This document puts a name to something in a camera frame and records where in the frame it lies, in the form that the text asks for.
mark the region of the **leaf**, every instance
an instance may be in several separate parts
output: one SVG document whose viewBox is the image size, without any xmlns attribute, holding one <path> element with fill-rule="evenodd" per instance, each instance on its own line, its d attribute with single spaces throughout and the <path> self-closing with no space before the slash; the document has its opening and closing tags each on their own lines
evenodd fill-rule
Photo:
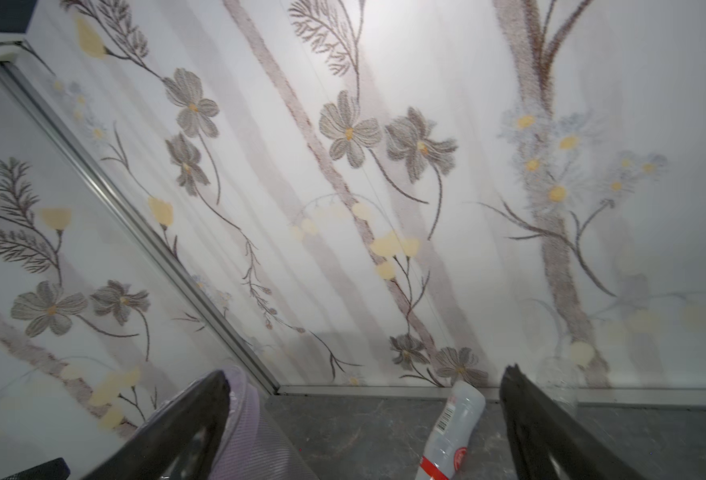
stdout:
<svg viewBox="0 0 706 480">
<path fill-rule="evenodd" d="M 327 0 L 292 2 L 289 15 L 297 19 L 291 23 L 295 35 L 310 43 L 312 52 L 327 55 L 325 61 L 334 75 L 342 76 L 350 69 L 354 64 L 351 52 L 356 48 L 353 32 Z"/>
<path fill-rule="evenodd" d="M 4 262 L 22 262 L 32 274 L 45 272 L 53 257 L 48 245 L 24 230 L 6 232 L 0 229 L 0 257 Z"/>
<path fill-rule="evenodd" d="M 0 160 L 0 210 L 12 220 L 32 225 L 35 215 L 31 211 L 39 198 L 32 193 L 32 185 L 23 177 L 30 166 L 14 157 L 9 163 Z"/>
</svg>

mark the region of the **clear plastic bottle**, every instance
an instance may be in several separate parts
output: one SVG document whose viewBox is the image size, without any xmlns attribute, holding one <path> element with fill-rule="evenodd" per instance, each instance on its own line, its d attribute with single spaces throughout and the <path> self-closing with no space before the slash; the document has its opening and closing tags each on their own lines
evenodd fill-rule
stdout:
<svg viewBox="0 0 706 480">
<path fill-rule="evenodd" d="M 458 380 L 438 417 L 415 480 L 452 478 L 467 451 L 467 441 L 487 405 L 486 398 L 469 383 Z"/>
</svg>

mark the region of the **gray marble floor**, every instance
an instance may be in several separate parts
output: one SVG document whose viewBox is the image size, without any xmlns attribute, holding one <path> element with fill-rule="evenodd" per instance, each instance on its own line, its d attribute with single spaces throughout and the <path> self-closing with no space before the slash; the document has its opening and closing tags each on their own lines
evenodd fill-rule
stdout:
<svg viewBox="0 0 706 480">
<path fill-rule="evenodd" d="M 443 403 L 273 396 L 265 407 L 320 480 L 412 480 Z M 706 412 L 582 407 L 578 420 L 649 480 L 706 480 Z M 487 406 L 455 478 L 517 478 L 498 404 Z"/>
</svg>

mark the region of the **wall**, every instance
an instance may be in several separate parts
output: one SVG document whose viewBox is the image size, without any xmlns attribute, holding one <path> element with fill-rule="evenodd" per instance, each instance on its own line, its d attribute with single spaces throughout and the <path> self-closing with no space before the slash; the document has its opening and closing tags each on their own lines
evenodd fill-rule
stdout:
<svg viewBox="0 0 706 480">
<path fill-rule="evenodd" d="M 706 387 L 706 2 L 62 0 L 28 40 L 282 384 Z"/>
<path fill-rule="evenodd" d="M 0 478 L 80 478 L 188 383 L 233 363 L 0 89 Z"/>
</svg>

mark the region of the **tree trunk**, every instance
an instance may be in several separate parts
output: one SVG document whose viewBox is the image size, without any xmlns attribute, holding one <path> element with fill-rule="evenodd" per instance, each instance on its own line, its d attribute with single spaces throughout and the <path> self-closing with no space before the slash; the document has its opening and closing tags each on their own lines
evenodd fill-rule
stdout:
<svg viewBox="0 0 706 480">
<path fill-rule="evenodd" d="M 368 248 L 369 244 L 375 240 L 375 236 L 369 227 L 369 223 L 353 214 L 352 207 L 358 203 L 357 199 L 351 194 L 345 179 L 332 165 L 329 152 L 321 143 L 319 137 L 315 134 L 310 117 L 302 108 L 302 104 L 300 103 L 299 98 L 297 98 L 297 94 L 291 88 L 289 80 L 286 78 L 286 75 L 281 70 L 279 64 L 275 61 L 273 54 L 268 50 L 267 45 L 265 45 L 262 35 L 260 35 L 259 31 L 252 22 L 252 19 L 244 10 L 239 0 L 223 0 L 223 5 L 233 17 L 233 21 L 236 25 L 238 25 L 241 33 L 243 33 L 255 57 L 258 59 L 259 63 L 262 65 L 262 68 L 265 70 L 265 73 L 268 75 L 276 90 L 278 90 L 281 95 L 281 99 L 284 101 L 287 109 L 291 113 L 292 118 L 297 123 L 303 138 L 306 142 L 308 142 L 308 148 L 315 156 L 315 159 L 319 164 L 319 169 L 324 175 L 324 178 L 327 179 L 329 185 L 334 189 L 342 203 L 350 211 L 351 217 L 353 218 L 355 227 L 358 231 L 358 235 L 361 238 L 361 242 L 366 246 L 372 263 L 375 266 L 382 264 L 386 259 L 374 254 Z M 414 312 L 409 312 L 408 298 L 398 282 L 395 279 L 392 279 L 386 280 L 385 283 L 387 284 L 387 289 L 393 296 L 393 300 L 396 302 L 396 305 L 401 313 L 403 315 L 407 315 L 407 313 L 409 313 L 409 318 L 407 321 L 410 323 L 412 328 L 415 329 L 416 333 L 420 337 L 420 340 L 425 344 L 427 355 L 431 359 L 433 365 L 436 366 L 435 358 L 437 350 L 433 336 L 427 331 L 425 324 L 417 317 L 417 315 Z"/>
<path fill-rule="evenodd" d="M 550 66 L 540 63 L 544 48 L 541 40 L 542 25 L 537 0 L 493 0 L 497 18 L 513 53 L 521 101 L 537 102 L 552 115 L 553 92 Z M 534 191 L 530 182 L 525 183 L 527 193 Z M 555 234 L 567 235 L 564 218 L 559 214 L 535 214 L 534 224 Z M 588 386 L 607 388 L 609 365 L 596 347 L 596 332 L 580 305 L 577 287 L 570 268 L 570 251 L 567 245 L 553 237 L 542 239 L 542 257 L 545 278 L 550 287 L 556 311 L 564 318 L 572 341 L 586 342 L 596 355 L 584 368 Z"/>
<path fill-rule="evenodd" d="M 92 389 L 83 379 L 63 379 L 60 376 L 62 369 L 68 365 L 67 362 L 58 360 L 46 349 L 33 345 L 24 333 L 4 322 L 1 318 L 0 344 L 3 345 L 3 348 L 14 358 L 22 360 L 39 372 L 59 380 L 70 396 L 93 416 L 102 418 L 108 412 L 109 406 L 107 405 L 89 405 Z M 134 434 L 135 430 L 137 430 L 137 427 L 124 417 L 121 423 L 114 429 L 120 437 L 129 438 Z"/>
</svg>

